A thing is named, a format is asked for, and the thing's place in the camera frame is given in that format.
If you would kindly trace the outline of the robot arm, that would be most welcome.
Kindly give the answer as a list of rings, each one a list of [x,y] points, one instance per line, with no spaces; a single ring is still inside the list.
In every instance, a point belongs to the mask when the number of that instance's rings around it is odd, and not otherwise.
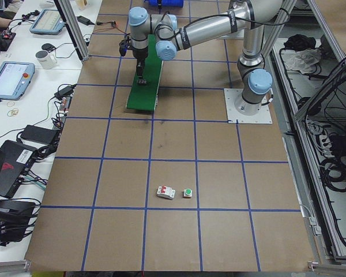
[[[233,1],[227,11],[198,18],[179,28],[177,17],[169,12],[150,14],[144,7],[129,10],[130,33],[119,44],[119,52],[130,50],[136,74],[127,108],[153,111],[162,63],[176,57],[180,50],[245,30],[246,41],[254,44],[263,26],[281,9],[281,1]]]

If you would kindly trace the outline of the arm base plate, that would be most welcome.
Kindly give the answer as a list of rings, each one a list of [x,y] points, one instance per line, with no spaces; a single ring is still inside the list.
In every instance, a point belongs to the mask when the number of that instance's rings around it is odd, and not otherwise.
[[[228,123],[239,124],[272,124],[270,108],[267,104],[268,95],[262,98],[258,104],[249,104],[242,99],[243,89],[224,88],[224,99],[227,111]]]

